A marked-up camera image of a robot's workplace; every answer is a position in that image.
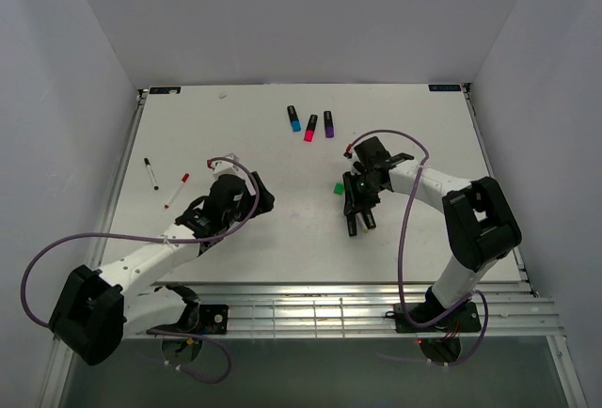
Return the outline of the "orange black highlighter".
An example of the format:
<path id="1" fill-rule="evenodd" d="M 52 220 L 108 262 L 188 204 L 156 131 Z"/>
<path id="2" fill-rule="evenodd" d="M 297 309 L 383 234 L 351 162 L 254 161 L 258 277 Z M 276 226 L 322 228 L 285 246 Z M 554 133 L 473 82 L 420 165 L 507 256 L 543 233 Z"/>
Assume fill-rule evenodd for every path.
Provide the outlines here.
<path id="1" fill-rule="evenodd" d="M 371 210 L 365 210 L 362 212 L 362 219 L 363 222 L 365 224 L 365 229 L 366 230 L 372 230 L 376 228 L 376 224 L 375 224 L 375 220 L 374 217 L 372 215 L 372 211 Z"/>

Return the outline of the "black cap white marker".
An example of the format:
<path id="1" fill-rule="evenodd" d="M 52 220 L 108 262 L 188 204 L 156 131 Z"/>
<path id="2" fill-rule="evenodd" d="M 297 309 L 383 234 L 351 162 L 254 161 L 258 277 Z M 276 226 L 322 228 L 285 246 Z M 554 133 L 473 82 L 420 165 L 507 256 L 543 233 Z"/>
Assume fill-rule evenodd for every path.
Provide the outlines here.
<path id="1" fill-rule="evenodd" d="M 143 161 L 144 161 L 144 165 L 145 165 L 146 171 L 148 173 L 148 176 L 150 178 L 150 183 L 152 185 L 152 188 L 153 188 L 154 191 L 158 191 L 159 190 L 159 184 L 158 184 L 157 179 L 156 179 L 156 177 L 154 175 L 154 172 L 153 172 L 153 169 L 152 169 L 152 166 L 151 166 L 151 161 L 147 157 L 145 157 L 143 159 Z"/>

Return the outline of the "red cap white marker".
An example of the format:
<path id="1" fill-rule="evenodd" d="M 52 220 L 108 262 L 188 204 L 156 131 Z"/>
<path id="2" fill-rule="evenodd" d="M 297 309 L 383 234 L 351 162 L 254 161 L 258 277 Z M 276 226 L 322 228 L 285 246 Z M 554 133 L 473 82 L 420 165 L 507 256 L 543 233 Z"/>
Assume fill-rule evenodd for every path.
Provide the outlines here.
<path id="1" fill-rule="evenodd" d="M 180 181 L 178 182 L 178 184 L 174 188 L 173 193 L 168 197 L 168 199 L 164 203 L 164 208 L 165 209 L 169 209 L 171 207 L 171 205 L 173 204 L 173 202 L 178 197 L 178 195 L 182 191 L 183 187 L 187 183 L 189 177 L 190 177 L 189 173 L 184 173 L 183 174 L 183 176 L 181 177 Z"/>

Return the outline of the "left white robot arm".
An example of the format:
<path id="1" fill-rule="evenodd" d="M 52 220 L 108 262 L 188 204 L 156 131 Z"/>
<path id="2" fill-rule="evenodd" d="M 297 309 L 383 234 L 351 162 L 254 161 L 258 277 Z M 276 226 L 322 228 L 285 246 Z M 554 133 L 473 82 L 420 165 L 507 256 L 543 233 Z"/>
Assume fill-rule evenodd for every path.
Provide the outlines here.
<path id="1" fill-rule="evenodd" d="M 153 285 L 220 243 L 223 234 L 274 208 L 275 197 L 257 172 L 257 192 L 234 174 L 222 174 L 208 195 L 192 201 L 158 238 L 98 269 L 73 270 L 49 321 L 50 330 L 91 366 L 102 363 L 128 336 L 160 329 L 198 333 L 204 314 L 197 294 L 181 283 Z"/>

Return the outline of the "green cap black highlighter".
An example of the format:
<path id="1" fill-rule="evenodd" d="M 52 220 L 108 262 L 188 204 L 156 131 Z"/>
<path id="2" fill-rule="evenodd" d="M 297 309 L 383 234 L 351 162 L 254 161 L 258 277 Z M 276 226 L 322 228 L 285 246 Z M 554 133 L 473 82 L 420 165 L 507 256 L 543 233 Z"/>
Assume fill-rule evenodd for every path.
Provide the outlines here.
<path id="1" fill-rule="evenodd" d="M 357 235 L 357 221 L 354 214 L 346 216 L 347 231 L 349 237 L 356 237 Z"/>

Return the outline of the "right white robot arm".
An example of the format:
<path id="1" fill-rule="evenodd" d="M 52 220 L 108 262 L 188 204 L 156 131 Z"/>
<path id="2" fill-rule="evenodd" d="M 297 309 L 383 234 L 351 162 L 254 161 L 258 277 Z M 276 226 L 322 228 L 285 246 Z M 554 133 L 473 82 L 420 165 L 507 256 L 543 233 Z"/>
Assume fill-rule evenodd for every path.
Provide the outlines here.
<path id="1" fill-rule="evenodd" d="M 401 301 L 406 324 L 446 330 L 459 318 L 483 276 L 522 242 L 522 232 L 499 183 L 455 177 L 428 167 L 426 157 L 391 154 L 375 132 L 361 135 L 344 152 L 351 170 L 342 176 L 343 216 L 347 233 L 376 228 L 372 214 L 380 194 L 408 197 L 398 249 L 404 250 L 409 217 L 415 201 L 440 212 L 445 220 L 451 257 L 422 303 L 409 308 Z"/>

